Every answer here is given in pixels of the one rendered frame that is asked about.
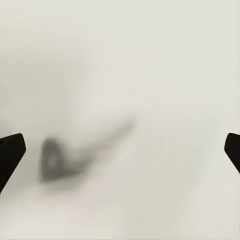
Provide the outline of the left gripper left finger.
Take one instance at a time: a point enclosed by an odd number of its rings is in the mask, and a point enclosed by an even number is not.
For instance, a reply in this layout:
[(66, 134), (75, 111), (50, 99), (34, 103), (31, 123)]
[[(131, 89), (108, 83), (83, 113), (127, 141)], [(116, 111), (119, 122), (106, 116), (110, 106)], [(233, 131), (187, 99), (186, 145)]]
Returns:
[(21, 133), (0, 138), (0, 193), (26, 152)]

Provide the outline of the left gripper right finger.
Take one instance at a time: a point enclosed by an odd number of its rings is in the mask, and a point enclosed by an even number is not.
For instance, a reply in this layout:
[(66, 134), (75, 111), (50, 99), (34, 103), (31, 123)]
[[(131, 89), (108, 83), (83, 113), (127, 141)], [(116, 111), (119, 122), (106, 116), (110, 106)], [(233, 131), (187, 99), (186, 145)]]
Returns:
[(240, 135), (229, 133), (227, 135), (224, 151), (240, 173)]

